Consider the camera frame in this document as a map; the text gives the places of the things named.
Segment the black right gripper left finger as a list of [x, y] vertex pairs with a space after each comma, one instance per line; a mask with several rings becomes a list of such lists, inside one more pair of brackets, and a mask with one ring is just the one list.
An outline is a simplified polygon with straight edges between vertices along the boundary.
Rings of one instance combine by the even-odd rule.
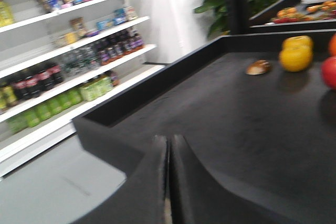
[[168, 144], [156, 136], [125, 183], [74, 223], [165, 223]]

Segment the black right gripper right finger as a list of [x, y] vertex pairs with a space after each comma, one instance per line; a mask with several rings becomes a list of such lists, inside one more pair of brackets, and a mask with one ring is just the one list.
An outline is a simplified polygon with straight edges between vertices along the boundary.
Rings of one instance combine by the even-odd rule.
[[174, 223], [301, 223], [292, 204], [230, 176], [210, 173], [182, 135], [170, 140]]

